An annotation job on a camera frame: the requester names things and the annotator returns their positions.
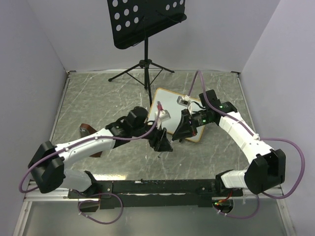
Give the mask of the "orange framed whiteboard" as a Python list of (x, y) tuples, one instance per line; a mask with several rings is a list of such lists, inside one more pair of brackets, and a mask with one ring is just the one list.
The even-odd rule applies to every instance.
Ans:
[[(165, 127), (169, 134), (173, 134), (175, 132), (180, 122), (181, 110), (185, 108), (184, 106), (177, 104), (177, 98), (179, 96), (184, 96), (184, 95), (166, 90), (164, 88), (158, 88), (155, 92), (155, 95), (153, 98), (153, 104), (148, 114), (148, 120), (154, 121), (155, 113), (158, 111), (156, 105), (157, 105), (157, 102), (159, 101), (162, 107), (164, 108), (164, 110), (167, 110), (171, 116), (171, 119), (162, 122), (162, 127)], [(197, 112), (199, 110), (201, 110), (201, 108), (197, 104), (192, 103), (192, 111)], [(191, 138), (186, 138), (186, 139), (188, 141), (192, 141), (195, 143), (199, 142), (201, 140), (201, 136), (204, 131), (204, 128), (205, 126), (198, 127), (197, 135)]]

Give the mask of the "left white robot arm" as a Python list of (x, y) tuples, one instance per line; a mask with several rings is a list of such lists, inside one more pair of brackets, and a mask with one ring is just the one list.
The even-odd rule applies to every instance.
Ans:
[(90, 198), (100, 192), (99, 184), (91, 172), (73, 170), (75, 162), (139, 139), (148, 140), (156, 152), (172, 152), (166, 128), (162, 127), (162, 122), (171, 116), (161, 105), (157, 108), (154, 120), (148, 120), (145, 108), (134, 107), (127, 116), (86, 137), (57, 145), (42, 143), (28, 165), (37, 189), (46, 194), (68, 188)]

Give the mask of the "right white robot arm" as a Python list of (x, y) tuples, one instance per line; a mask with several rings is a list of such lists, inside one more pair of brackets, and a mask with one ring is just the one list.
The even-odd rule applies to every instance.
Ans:
[(231, 102), (222, 103), (214, 90), (199, 94), (199, 98), (202, 105), (197, 112), (192, 111), (189, 96), (177, 98), (177, 103), (184, 106), (184, 109), (172, 139), (175, 141), (194, 137), (198, 127), (215, 123), (232, 138), (249, 163), (245, 170), (227, 170), (217, 174), (216, 192), (225, 196), (232, 189), (243, 188), (257, 195), (282, 184), (285, 180), (285, 153), (260, 140), (236, 107)]

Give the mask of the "black music stand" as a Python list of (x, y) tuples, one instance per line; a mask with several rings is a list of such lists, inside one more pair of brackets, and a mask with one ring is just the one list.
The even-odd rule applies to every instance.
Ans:
[(149, 59), (149, 38), (187, 19), (185, 0), (109, 0), (108, 2), (114, 46), (120, 50), (144, 42), (144, 58), (109, 82), (127, 74), (140, 83), (148, 92), (152, 104), (149, 69), (154, 66), (160, 71), (175, 71), (154, 63)]

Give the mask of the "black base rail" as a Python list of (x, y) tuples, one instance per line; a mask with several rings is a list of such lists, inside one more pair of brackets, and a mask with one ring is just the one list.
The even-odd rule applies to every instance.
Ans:
[(215, 179), (176, 180), (97, 180), (93, 192), (78, 193), (72, 189), (69, 199), (96, 199), (100, 209), (120, 207), (212, 207), (212, 200), (229, 194), (242, 197), (241, 189), (226, 188)]

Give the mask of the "left aluminium frame rail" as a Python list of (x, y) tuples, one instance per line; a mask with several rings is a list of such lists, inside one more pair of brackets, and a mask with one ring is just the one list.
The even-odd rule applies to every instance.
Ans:
[[(61, 106), (63, 104), (63, 100), (64, 100), (64, 96), (65, 96), (65, 92), (67, 90), (68, 87), (68, 83), (69, 83), (69, 71), (66, 71), (66, 77), (65, 77), (65, 82), (63, 83), (63, 87), (62, 87), (62, 93), (61, 93), (61, 97), (60, 100), (58, 102), (58, 106), (57, 106), (57, 110), (55, 112), (55, 117), (54, 117), (54, 123), (53, 123), (53, 127), (52, 127), (52, 131), (49, 137), (49, 140), (51, 141), (53, 138), (53, 134), (55, 132), (56, 129), (56, 125), (57, 125), (57, 121), (60, 115), (60, 110), (61, 110)], [(32, 201), (28, 202), (26, 201), (26, 194), (24, 194), (23, 196), (23, 204), (22, 204), (22, 208), (13, 232), (14, 236), (22, 236), (25, 230), (25, 226), (26, 226), (26, 222), (28, 219), (28, 216), (30, 214), (30, 209), (32, 206)]]

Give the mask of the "aluminium frame rail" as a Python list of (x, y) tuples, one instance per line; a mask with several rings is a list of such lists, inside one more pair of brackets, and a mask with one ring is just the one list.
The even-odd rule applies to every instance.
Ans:
[[(254, 122), (252, 119), (252, 115), (250, 112), (250, 108), (249, 108), (249, 105), (248, 105), (248, 102), (247, 102), (247, 99), (246, 99), (246, 96), (245, 96), (245, 93), (244, 93), (244, 90), (243, 90), (243, 87), (241, 84), (241, 75), (239, 72), (235, 72), (235, 71), (232, 71), (232, 73), (237, 74), (237, 80), (238, 80), (238, 83), (239, 83), (239, 86), (240, 86), (240, 89), (241, 89), (241, 92), (243, 95), (243, 99), (244, 99), (244, 102), (245, 102), (245, 105), (246, 105), (246, 108), (247, 108), (247, 111), (249, 114), (249, 118), (251, 120), (252, 129), (253, 129), (253, 131), (256, 131), (256, 128), (255, 128), (255, 125), (254, 125)], [(286, 201), (284, 199), (283, 200), (277, 200), (277, 204), (278, 204), (278, 209), (279, 209), (281, 219), (282, 219), (282, 222), (283, 222), (283, 225), (285, 228), (286, 235), (287, 236), (296, 236), (296, 231), (295, 231), (294, 225), (292, 223), (292, 219), (291, 219), (289, 210), (287, 208)]]
[[(58, 106), (57, 106), (57, 110), (55, 112), (55, 117), (54, 117), (54, 123), (53, 123), (53, 127), (52, 127), (52, 131), (49, 137), (49, 140), (51, 141), (53, 138), (53, 134), (55, 132), (56, 129), (56, 125), (57, 125), (57, 121), (60, 115), (60, 110), (61, 110), (61, 106), (63, 104), (63, 100), (64, 100), (64, 96), (65, 96), (65, 92), (67, 90), (68, 87), (68, 83), (69, 83), (69, 71), (66, 71), (66, 77), (65, 77), (65, 82), (63, 83), (63, 87), (62, 87), (62, 93), (61, 93), (61, 97), (60, 100), (58, 102)], [(26, 226), (26, 222), (28, 219), (28, 216), (30, 214), (30, 209), (32, 206), (32, 201), (28, 202), (26, 201), (26, 194), (24, 194), (23, 196), (23, 204), (22, 204), (22, 208), (13, 232), (14, 236), (22, 236), (25, 230), (25, 226)]]

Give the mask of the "right aluminium frame rail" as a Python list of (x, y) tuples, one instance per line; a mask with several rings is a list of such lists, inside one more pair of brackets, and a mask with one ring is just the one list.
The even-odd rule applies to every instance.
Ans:
[[(244, 90), (243, 90), (243, 87), (241, 84), (241, 75), (239, 72), (235, 72), (235, 71), (232, 71), (232, 73), (237, 74), (237, 80), (238, 80), (238, 83), (239, 83), (239, 86), (240, 86), (240, 89), (241, 89), (241, 92), (243, 95), (243, 99), (244, 99), (244, 102), (245, 102), (245, 105), (246, 105), (246, 108), (247, 108), (247, 111), (249, 114), (249, 118), (251, 120), (252, 129), (253, 129), (253, 131), (256, 131), (256, 128), (255, 128), (255, 125), (254, 125), (254, 122), (252, 119), (252, 115), (250, 112), (250, 108), (249, 108), (249, 105), (248, 105), (248, 102), (247, 102), (247, 99), (246, 99), (246, 96), (245, 96), (245, 93), (244, 93)], [(287, 208), (286, 201), (284, 199), (283, 200), (277, 200), (277, 204), (278, 204), (278, 209), (279, 209), (281, 219), (282, 219), (282, 222), (283, 222), (283, 225), (285, 228), (286, 235), (287, 236), (296, 236), (296, 231), (295, 231), (294, 225), (292, 223), (292, 219), (291, 219), (289, 210)]]

